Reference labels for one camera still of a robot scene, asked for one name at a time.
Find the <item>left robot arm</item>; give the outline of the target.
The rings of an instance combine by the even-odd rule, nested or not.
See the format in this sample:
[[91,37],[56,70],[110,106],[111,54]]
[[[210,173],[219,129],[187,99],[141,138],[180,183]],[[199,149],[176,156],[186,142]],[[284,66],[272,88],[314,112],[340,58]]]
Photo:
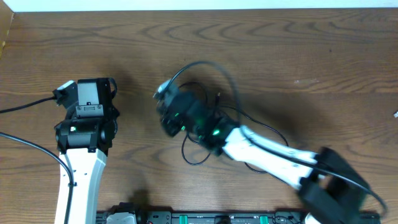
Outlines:
[[118,131],[113,78],[70,80],[53,91],[67,113],[55,127],[60,166],[56,223],[94,223],[101,176]]

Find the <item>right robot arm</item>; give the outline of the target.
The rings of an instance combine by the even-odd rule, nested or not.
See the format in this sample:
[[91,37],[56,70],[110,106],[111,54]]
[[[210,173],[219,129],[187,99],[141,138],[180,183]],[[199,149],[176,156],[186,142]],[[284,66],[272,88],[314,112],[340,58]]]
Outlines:
[[336,151],[301,151],[271,141],[225,115],[217,115],[193,93],[156,93],[165,132],[198,136],[213,154],[252,164],[297,191],[308,210],[307,223],[359,223],[368,183]]

